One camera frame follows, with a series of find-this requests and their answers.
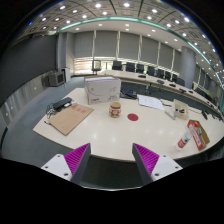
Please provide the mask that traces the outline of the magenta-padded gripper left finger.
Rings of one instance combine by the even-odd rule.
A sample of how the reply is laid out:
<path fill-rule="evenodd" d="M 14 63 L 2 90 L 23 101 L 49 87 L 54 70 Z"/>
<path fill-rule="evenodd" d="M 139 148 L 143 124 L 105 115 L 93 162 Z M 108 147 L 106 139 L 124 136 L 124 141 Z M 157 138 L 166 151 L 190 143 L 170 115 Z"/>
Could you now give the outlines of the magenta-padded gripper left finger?
<path fill-rule="evenodd" d="M 91 145 L 87 143 L 65 155 L 56 154 L 42 166 L 42 169 L 79 185 L 90 153 Z"/>

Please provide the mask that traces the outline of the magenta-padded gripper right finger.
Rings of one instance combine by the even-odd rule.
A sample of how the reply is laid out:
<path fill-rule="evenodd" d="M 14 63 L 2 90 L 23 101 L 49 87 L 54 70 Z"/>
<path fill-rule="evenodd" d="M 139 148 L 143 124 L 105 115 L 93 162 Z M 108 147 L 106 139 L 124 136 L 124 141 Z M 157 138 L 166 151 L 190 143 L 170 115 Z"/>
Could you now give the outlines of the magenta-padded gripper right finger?
<path fill-rule="evenodd" d="M 158 155 L 155 152 L 134 143 L 132 154 L 144 185 L 166 177 L 182 169 L 182 167 L 168 155 Z"/>

